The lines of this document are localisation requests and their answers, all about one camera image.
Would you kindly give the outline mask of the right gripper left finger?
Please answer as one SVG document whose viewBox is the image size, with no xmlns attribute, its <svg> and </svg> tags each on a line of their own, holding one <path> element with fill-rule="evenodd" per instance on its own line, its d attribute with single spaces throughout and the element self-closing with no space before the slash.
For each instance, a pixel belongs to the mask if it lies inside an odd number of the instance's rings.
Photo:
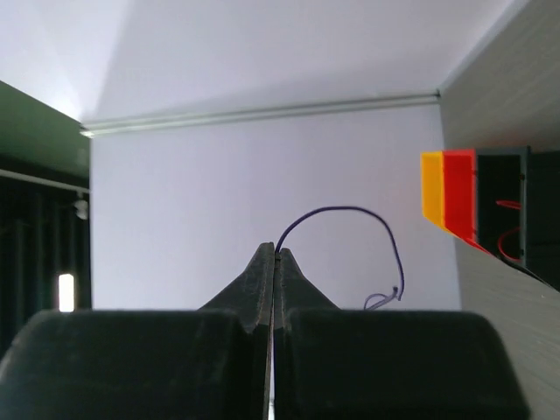
<svg viewBox="0 0 560 420">
<path fill-rule="evenodd" d="M 271 333 L 275 247 L 271 242 L 258 246 L 244 271 L 202 310 L 232 312 L 249 338 L 248 386 L 239 386 L 248 397 L 248 417 L 267 419 L 270 411 Z"/>
</svg>

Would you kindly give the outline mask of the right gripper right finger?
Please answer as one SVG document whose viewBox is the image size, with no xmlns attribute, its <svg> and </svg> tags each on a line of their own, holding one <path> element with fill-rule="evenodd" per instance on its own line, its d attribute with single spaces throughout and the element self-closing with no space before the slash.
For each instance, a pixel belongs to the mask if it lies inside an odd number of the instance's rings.
<svg viewBox="0 0 560 420">
<path fill-rule="evenodd" d="M 341 418 L 340 309 L 309 281 L 288 249 L 276 254 L 274 387 L 279 419 Z"/>
</svg>

